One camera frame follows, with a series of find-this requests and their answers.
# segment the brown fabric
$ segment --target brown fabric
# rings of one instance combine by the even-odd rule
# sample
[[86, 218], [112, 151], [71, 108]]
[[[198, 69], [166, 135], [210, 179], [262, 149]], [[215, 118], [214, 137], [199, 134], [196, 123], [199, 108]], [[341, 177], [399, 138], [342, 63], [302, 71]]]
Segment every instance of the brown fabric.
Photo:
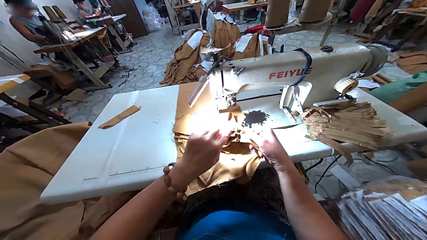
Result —
[[233, 45], [239, 38], [239, 27], [227, 21], [215, 20], [215, 33], [212, 38], [212, 44], [216, 48], [225, 48], [219, 52], [220, 55], [230, 56], [232, 48], [227, 48], [229, 44]]
[[187, 43], [188, 40], [197, 31], [202, 29], [197, 28], [184, 43], [175, 50], [175, 57], [167, 65], [165, 77], [160, 84], [164, 86], [176, 85], [181, 83], [196, 82], [206, 71], [201, 66], [194, 67], [195, 64], [201, 63], [200, 47], [205, 47], [211, 38], [209, 33], [203, 33], [200, 44], [193, 50]]
[[256, 168], [261, 162], [261, 158], [251, 153], [246, 142], [239, 142], [240, 130], [237, 127], [243, 122], [245, 115], [240, 107], [230, 107], [219, 114], [213, 106], [209, 86], [207, 86], [194, 106], [190, 108], [187, 100], [193, 92], [197, 83], [182, 84], [178, 89], [178, 100], [175, 114], [175, 142], [178, 158], [184, 154], [189, 135], [196, 129], [195, 124], [191, 124], [191, 118], [195, 117], [195, 122], [203, 122], [210, 128], [221, 127], [234, 128], [232, 137], [223, 146], [219, 161], [210, 170], [194, 180], [187, 189], [186, 194], [190, 195], [205, 188], [212, 187], [223, 182], [238, 179], [239, 183], [246, 183], [252, 179]]
[[[262, 41], [264, 55], [268, 55], [268, 41]], [[236, 52], [234, 48], [230, 52], [230, 58], [233, 60], [247, 59], [260, 56], [260, 41], [259, 34], [253, 34], [251, 40], [249, 40], [248, 45], [246, 46], [243, 53]]]
[[120, 193], [55, 205], [40, 201], [41, 192], [88, 129], [88, 122], [45, 129], [0, 154], [3, 239], [87, 239], [90, 235], [85, 233], [94, 232], [89, 227], [98, 228], [130, 199], [130, 193]]

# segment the beaded bracelet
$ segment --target beaded bracelet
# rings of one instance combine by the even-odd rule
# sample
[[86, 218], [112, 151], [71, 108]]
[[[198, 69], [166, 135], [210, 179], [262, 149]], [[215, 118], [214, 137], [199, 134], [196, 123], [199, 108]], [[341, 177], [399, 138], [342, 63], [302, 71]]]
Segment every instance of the beaded bracelet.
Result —
[[172, 185], [171, 185], [171, 179], [168, 176], [169, 174], [169, 167], [173, 167], [175, 163], [169, 163], [167, 166], [164, 167], [163, 173], [164, 173], [164, 183], [166, 184], [167, 190], [171, 192], [172, 194], [175, 194], [176, 198], [178, 200], [186, 199], [187, 196], [185, 195], [185, 191], [179, 192], [177, 191]]

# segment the black cable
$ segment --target black cable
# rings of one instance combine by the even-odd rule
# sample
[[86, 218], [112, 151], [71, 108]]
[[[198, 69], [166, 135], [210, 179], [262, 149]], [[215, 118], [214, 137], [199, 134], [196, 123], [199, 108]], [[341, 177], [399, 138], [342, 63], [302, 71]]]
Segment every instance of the black cable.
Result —
[[397, 175], [389, 166], [387, 166], [387, 165], [384, 165], [384, 164], [381, 164], [381, 163], [377, 163], [377, 162], [375, 162], [374, 160], [372, 160], [372, 159], [370, 159], [369, 157], [367, 157], [367, 156], [365, 156], [364, 154], [362, 154], [366, 159], [368, 159], [369, 161], [371, 161], [371, 162], [373, 162], [373, 163], [375, 163], [375, 164], [378, 164], [378, 165], [380, 165], [380, 166], [383, 166], [383, 167], [385, 167], [385, 168], [387, 168], [392, 174], [394, 174], [394, 175]]
[[305, 75], [307, 74], [307, 72], [310, 69], [311, 64], [313, 62], [313, 59], [311, 58], [310, 54], [307, 53], [306, 51], [304, 51], [304, 49], [297, 48], [294, 51], [303, 53], [304, 56], [305, 56], [305, 58], [307, 59], [307, 64], [305, 65], [304, 72], [301, 75], [301, 77], [299, 77], [298, 81], [296, 81], [295, 83], [293, 83], [291, 86], [297, 86], [300, 82], [302, 82], [304, 80]]
[[316, 182], [316, 184], [314, 185], [314, 191], [317, 193], [317, 185], [319, 185], [319, 182], [322, 180], [322, 178], [325, 176], [326, 172], [329, 170], [329, 168], [332, 166], [332, 164], [334, 164], [336, 161], [338, 161], [338, 159], [341, 157], [341, 155], [339, 155], [335, 160], [333, 160], [329, 166], [326, 168], [326, 170], [323, 172], [322, 176], [320, 176], [319, 180]]
[[311, 170], [312, 168], [314, 168], [315, 166], [321, 164], [322, 162], [323, 162], [323, 158], [321, 158], [320, 161], [316, 162], [314, 165], [312, 165], [309, 168], [307, 168], [305, 171], [308, 172], [308, 170]]

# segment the wrist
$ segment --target wrist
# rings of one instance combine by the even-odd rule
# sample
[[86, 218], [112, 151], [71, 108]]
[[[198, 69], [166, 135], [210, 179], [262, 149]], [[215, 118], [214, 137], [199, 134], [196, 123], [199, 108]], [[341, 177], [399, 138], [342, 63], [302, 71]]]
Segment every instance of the wrist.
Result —
[[169, 177], [171, 178], [171, 185], [178, 191], [186, 190], [187, 186], [194, 180], [194, 177], [189, 170], [178, 161], [170, 170]]

